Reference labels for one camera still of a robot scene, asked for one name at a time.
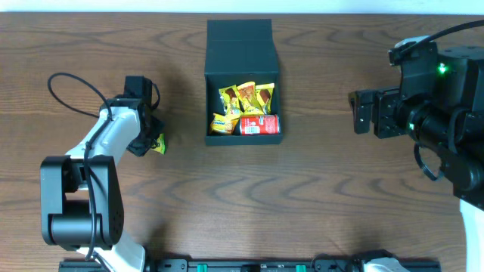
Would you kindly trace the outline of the green pandan cake packet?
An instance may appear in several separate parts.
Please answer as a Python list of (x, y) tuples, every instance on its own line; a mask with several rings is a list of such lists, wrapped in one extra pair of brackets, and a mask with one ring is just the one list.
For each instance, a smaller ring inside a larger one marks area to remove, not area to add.
[(164, 155), (166, 152), (166, 144), (164, 134), (160, 134), (159, 137), (152, 143), (150, 149), (159, 154)]

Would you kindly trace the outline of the yellow cracker snack packet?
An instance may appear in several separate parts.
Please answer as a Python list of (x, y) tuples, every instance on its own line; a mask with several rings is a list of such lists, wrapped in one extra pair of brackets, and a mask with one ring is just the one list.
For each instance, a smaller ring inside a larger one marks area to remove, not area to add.
[(213, 114), (213, 120), (209, 126), (211, 134), (233, 134), (239, 119), (231, 119), (218, 113)]

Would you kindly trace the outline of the yellow chocolate cake packet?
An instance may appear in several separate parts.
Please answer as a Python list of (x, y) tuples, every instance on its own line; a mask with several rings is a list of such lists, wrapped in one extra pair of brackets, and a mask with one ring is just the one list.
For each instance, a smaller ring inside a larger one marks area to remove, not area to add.
[(257, 85), (255, 87), (256, 98), (265, 115), (269, 115), (271, 113), (271, 100), (272, 100), (274, 88), (275, 88), (274, 83)]
[(229, 119), (238, 119), (242, 110), (238, 98), (237, 86), (232, 85), (219, 89), (220, 99), (224, 107), (225, 116)]

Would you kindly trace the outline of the yellow peanut butter snack packet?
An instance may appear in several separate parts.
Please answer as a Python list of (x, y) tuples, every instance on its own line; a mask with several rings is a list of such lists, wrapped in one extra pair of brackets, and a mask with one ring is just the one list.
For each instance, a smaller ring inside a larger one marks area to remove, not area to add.
[(237, 86), (237, 96), (245, 116), (261, 116), (264, 114), (255, 92), (255, 82), (245, 82)]

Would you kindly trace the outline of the red soda can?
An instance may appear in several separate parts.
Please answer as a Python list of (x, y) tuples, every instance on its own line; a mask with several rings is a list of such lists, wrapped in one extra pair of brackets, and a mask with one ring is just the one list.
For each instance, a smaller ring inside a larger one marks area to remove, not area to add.
[(279, 134), (281, 129), (277, 115), (242, 116), (239, 124), (242, 135)]

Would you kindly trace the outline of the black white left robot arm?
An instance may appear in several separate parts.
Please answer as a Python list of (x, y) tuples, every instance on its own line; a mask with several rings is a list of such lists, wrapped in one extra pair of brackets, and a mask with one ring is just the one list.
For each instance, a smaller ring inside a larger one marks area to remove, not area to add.
[(114, 98), (95, 126), (63, 156), (40, 166), (42, 238), (96, 260), (108, 271), (154, 271), (147, 250), (124, 229), (116, 166), (126, 151), (143, 156), (158, 120), (143, 98)]

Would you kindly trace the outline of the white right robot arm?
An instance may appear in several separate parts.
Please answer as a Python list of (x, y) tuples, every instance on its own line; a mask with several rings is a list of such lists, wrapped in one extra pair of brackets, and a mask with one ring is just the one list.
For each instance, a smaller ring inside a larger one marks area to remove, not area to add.
[(460, 200), (466, 269), (483, 269), (483, 49), (439, 50), (431, 36), (404, 39), (389, 50), (400, 69), (396, 87), (348, 95), (355, 133), (408, 135), (414, 158), (431, 180), (446, 178)]

